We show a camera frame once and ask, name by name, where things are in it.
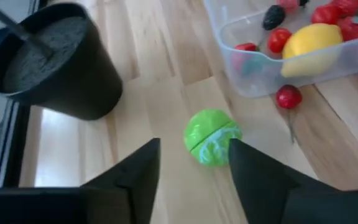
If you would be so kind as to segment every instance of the black bucket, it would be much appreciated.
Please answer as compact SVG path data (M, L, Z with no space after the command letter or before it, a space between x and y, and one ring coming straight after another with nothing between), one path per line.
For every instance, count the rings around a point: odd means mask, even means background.
M27 105L39 105L84 120L109 113L122 94L122 80L104 49L99 32L79 4L46 7L21 22L35 34L69 17L86 20L86 31L73 55L38 84L14 93L4 89L4 76L11 60L24 44L9 34L0 45L0 94Z

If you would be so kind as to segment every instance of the green toy ball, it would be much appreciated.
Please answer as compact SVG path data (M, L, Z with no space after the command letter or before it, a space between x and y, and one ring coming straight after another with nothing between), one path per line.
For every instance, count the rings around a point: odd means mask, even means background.
M221 110L198 112L185 129L186 148L200 163L207 166L227 164L230 139L241 137L238 125Z

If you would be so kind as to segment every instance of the yellow lemon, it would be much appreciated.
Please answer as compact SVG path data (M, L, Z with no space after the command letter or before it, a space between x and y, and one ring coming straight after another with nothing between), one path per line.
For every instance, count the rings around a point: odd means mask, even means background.
M312 24L293 34L283 49L283 59L304 55L315 50L323 50L343 42L341 30L337 25ZM284 62L284 77L320 75L335 63L340 49L306 55Z

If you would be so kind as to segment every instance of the clear plastic bin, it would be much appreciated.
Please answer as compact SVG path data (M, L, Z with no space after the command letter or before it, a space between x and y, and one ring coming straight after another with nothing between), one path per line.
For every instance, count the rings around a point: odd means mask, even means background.
M288 15L280 27L287 28L292 33L296 32L311 24L311 15L316 7L328 2L311 0L306 9L299 9ZM249 98L265 96L275 93L285 84L302 86L358 73L358 39L286 60L280 59L279 55L271 54L266 49L266 37L269 36L269 32L263 30L262 20L269 8L266 6L272 4L275 4L275 1L204 0L215 39L223 55L226 75L239 94ZM257 9L263 8L263 11L255 13ZM261 42L261 52L234 49L237 44L245 42ZM236 68L233 62L233 57L239 55L247 59L247 65L241 69ZM292 78L284 78L281 75L284 63L302 63L307 75L310 72L317 72L327 60L332 60L332 64L320 75Z

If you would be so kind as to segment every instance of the light wood surface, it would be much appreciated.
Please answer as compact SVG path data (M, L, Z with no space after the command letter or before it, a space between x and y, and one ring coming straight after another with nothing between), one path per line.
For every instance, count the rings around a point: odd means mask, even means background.
M246 1L255 11L269 2ZM34 106L21 186L78 186L160 137L152 223L246 223L228 167L202 166L183 145L191 116L219 108L239 123L244 142L339 189L358 189L358 75L300 88L292 145L272 96L248 99L229 86L202 0L77 2L97 23L124 94L92 122Z

